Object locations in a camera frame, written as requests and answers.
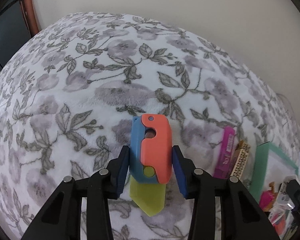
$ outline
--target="yellow-green blade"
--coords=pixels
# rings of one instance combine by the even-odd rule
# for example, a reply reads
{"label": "yellow-green blade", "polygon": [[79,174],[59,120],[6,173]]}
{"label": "yellow-green blade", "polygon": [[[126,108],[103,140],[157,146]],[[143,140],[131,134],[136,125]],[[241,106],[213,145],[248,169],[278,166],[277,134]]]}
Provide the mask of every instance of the yellow-green blade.
{"label": "yellow-green blade", "polygon": [[164,208],[165,184],[138,183],[130,178],[130,197],[149,216],[158,214]]}

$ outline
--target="silver screw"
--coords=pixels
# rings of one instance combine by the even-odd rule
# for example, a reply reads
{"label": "silver screw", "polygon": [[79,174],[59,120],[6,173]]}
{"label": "silver screw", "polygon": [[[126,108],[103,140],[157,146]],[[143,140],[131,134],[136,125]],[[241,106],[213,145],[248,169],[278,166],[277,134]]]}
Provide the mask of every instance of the silver screw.
{"label": "silver screw", "polygon": [[109,171],[107,169],[102,169],[99,171],[100,175],[107,175],[109,173]]}
{"label": "silver screw", "polygon": [[197,168],[197,169],[194,170],[194,173],[197,174],[197,175],[202,175],[203,174],[203,170]]}
{"label": "silver screw", "polygon": [[71,177],[71,176],[65,176],[65,177],[63,178],[63,182],[65,182],[65,183],[69,183],[71,180],[72,180],[72,177]]}
{"label": "silver screw", "polygon": [[239,179],[238,179],[236,176],[231,176],[231,177],[229,178],[229,180],[230,180],[231,182],[233,182],[233,183],[237,183],[237,182],[239,181]]}

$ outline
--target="beige wall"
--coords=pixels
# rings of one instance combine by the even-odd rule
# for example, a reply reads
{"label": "beige wall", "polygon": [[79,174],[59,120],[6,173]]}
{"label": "beige wall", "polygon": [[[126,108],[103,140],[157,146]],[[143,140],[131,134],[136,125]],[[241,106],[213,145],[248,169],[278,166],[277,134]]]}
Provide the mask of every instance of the beige wall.
{"label": "beige wall", "polygon": [[173,23],[241,59],[290,100],[300,124],[300,14],[290,0],[34,0],[42,28],[73,12]]}

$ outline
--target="teal box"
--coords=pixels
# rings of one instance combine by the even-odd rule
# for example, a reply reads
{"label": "teal box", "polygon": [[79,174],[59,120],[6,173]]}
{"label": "teal box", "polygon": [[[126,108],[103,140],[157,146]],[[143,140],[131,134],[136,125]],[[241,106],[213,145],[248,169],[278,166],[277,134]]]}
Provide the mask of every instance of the teal box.
{"label": "teal box", "polygon": [[259,203],[262,192],[270,189],[270,182],[275,182],[278,191],[283,179],[294,174],[298,175],[298,166],[272,142],[263,143],[256,150],[249,192]]}

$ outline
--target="floral blanket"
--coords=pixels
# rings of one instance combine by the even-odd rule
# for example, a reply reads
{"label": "floral blanket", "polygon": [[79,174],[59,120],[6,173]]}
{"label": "floral blanket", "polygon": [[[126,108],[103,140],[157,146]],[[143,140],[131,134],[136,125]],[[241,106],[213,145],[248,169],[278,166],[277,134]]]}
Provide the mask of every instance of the floral blanket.
{"label": "floral blanket", "polygon": [[[0,73],[0,216],[11,238],[22,236],[64,176],[86,178],[116,158],[129,144],[132,117],[142,113],[166,115],[173,144],[210,174],[223,128],[234,127],[252,146],[247,186],[258,144],[272,141],[299,161],[300,128],[282,101],[220,47],[149,18],[71,14],[27,42]],[[109,202],[114,239],[186,239],[192,206],[173,175],[165,208],[148,217],[127,182]]]}

